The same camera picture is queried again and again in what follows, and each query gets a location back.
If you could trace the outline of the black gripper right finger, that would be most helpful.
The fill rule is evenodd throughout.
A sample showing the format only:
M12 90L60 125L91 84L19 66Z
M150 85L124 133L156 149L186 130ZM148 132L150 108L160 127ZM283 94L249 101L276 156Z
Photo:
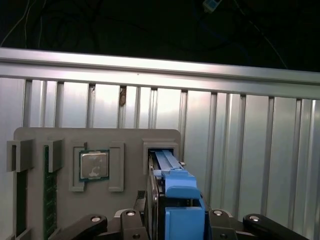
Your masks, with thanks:
M305 240L293 230L257 213L247 214L241 221L222 209L208 212L209 240Z

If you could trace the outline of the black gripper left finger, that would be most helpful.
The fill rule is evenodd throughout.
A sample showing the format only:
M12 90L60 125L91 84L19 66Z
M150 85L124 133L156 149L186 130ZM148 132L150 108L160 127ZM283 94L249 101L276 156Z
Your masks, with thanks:
M148 240L141 215L134 209L124 210L108 220L104 215L89 214L59 233L52 240Z

